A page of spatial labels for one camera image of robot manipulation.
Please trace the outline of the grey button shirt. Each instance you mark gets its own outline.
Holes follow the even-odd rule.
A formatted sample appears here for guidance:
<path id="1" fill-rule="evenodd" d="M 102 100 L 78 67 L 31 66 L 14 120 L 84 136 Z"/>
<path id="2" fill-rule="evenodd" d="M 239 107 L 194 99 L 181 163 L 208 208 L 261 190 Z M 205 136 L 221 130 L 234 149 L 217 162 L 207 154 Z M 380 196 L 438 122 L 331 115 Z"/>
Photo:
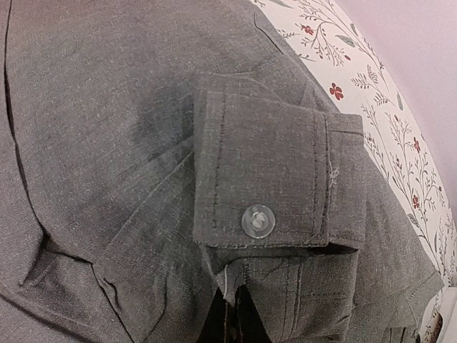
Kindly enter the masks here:
<path id="1" fill-rule="evenodd" d="M 1 3 L 1 340 L 417 342 L 443 283 L 250 1 Z"/>

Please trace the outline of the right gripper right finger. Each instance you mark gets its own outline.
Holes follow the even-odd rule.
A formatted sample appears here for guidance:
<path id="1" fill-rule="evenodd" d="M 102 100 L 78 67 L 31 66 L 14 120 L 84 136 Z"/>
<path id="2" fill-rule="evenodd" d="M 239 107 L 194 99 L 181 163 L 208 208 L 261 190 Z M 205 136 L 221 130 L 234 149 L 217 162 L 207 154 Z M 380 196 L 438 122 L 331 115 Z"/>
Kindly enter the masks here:
<path id="1" fill-rule="evenodd" d="M 236 343 L 271 343 L 247 286 L 236 291 L 233 325 Z"/>

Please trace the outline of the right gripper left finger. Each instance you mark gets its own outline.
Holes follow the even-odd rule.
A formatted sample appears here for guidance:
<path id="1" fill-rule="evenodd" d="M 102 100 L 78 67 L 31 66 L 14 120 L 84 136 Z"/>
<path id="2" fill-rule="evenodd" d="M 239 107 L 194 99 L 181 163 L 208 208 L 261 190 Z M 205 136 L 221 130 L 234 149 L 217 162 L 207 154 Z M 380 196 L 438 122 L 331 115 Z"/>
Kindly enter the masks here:
<path id="1" fill-rule="evenodd" d="M 229 307 L 221 290 L 217 289 L 205 321 L 205 342 L 223 343 L 228 341 L 227 315 Z"/>

